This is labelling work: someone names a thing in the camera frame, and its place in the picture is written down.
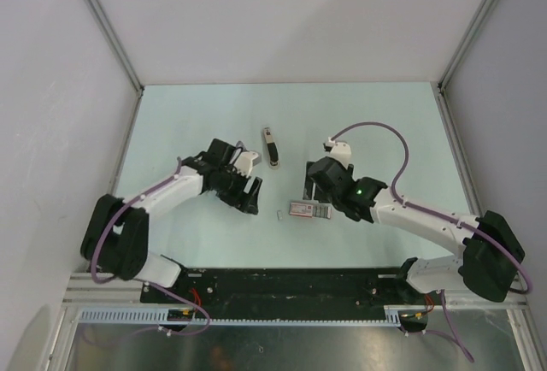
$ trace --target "rectangular package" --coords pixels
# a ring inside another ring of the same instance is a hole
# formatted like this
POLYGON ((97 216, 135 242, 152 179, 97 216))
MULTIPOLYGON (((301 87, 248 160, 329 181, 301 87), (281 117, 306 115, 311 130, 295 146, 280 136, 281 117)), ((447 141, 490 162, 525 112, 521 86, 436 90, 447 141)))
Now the rectangular package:
POLYGON ((289 215, 297 215, 299 217, 320 217, 321 219, 331 219, 332 207, 330 204, 312 204, 291 202, 289 215))

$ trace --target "floor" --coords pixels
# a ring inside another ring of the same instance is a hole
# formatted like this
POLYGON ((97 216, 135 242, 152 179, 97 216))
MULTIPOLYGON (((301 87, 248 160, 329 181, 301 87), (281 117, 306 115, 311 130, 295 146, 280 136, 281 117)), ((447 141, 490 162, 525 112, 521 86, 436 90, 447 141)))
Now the floor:
MULTIPOLYGON (((150 228, 150 248, 189 267, 337 268, 400 266, 408 257, 447 252, 391 227, 288 215, 302 199, 305 164, 321 158, 322 143, 358 121, 383 121, 408 140, 410 163, 398 189, 414 199, 468 211, 463 189, 428 83, 162 85, 147 86, 121 172, 118 195, 136 194, 173 172, 176 157, 206 150, 212 138, 242 140, 263 154, 271 127, 281 167, 265 162, 259 215, 230 209, 214 194, 181 204, 150 228), (283 219, 278 219, 281 210, 283 219)), ((355 176, 388 184, 403 148, 384 129, 344 136, 355 176)))

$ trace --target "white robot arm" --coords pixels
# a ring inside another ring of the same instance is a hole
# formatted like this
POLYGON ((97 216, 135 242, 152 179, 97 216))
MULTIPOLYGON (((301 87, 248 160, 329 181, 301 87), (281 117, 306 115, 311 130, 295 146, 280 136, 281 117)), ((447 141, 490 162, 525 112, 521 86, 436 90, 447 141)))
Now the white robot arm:
POLYGON ((452 256, 431 260, 408 259, 402 275, 414 290, 467 290, 501 302, 516 275, 516 267, 500 250, 479 236, 487 233, 518 263, 524 251, 507 222, 491 211, 484 217, 426 206, 399 195, 387 184, 368 177, 353 180, 351 148, 328 139, 327 155, 309 162, 304 197, 315 199, 345 213, 352 220, 386 224, 432 241, 452 256))
POLYGON ((148 251, 150 221, 206 191, 215 191, 220 200, 244 213, 258 214, 262 180, 255 178, 250 190, 244 189, 260 160, 258 153, 242 145, 214 139, 207 151, 180 161, 173 175, 143 194, 101 197, 85 233, 81 255, 92 261, 103 239, 97 259, 103 269, 123 280, 137 278, 171 287, 180 274, 180 265, 148 251))

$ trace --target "metal panel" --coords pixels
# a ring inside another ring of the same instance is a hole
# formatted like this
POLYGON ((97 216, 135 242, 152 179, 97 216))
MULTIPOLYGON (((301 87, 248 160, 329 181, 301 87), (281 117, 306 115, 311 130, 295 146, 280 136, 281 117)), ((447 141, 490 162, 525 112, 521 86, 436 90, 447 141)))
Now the metal panel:
POLYGON ((0 369, 28 370, 55 330, 137 97, 82 0, 0 9, 0 369))
POLYGON ((102 0, 144 85, 438 80, 480 1, 102 0))
MULTIPOLYGON (((151 331, 98 350, 76 341, 68 371, 148 370, 524 370, 504 310, 458 311, 454 321, 476 363, 435 336, 405 338, 385 327, 211 327, 191 338, 151 331)), ((432 329, 448 331, 441 312, 432 329)), ((117 340, 142 326, 87 326, 98 343, 117 340)))
MULTIPOLYGON (((473 183, 473 178, 470 173, 468 159, 463 150, 462 141, 457 133, 456 125, 453 121, 450 108, 446 101, 445 91, 440 91, 438 87, 432 85, 435 98, 438 103, 439 113, 443 119, 444 129, 450 142, 450 148, 456 161, 458 173, 462 180, 463 190, 465 191, 466 199, 469 207, 476 214, 480 213, 480 204, 473 183)), ((515 298, 514 295, 509 295, 508 298, 515 298)), ((535 323, 532 320, 529 309, 519 311, 517 309, 509 309, 509 319, 512 321, 512 328, 515 334, 521 358, 527 370, 547 369, 545 353, 539 341, 538 331, 535 323)))

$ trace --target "red wire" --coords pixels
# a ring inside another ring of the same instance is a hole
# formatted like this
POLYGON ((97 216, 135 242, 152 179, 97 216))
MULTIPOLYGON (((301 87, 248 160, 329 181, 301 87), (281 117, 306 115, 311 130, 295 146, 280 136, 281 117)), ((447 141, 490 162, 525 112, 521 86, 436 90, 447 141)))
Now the red wire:
POLYGON ((429 297, 428 294, 425 295, 426 304, 427 304, 427 313, 431 313, 433 309, 435 308, 435 302, 431 297, 429 297))
POLYGON ((199 294, 197 294, 197 290, 195 288, 191 288, 190 291, 194 295, 194 303, 196 303, 197 305, 201 307, 202 299, 199 297, 199 294))

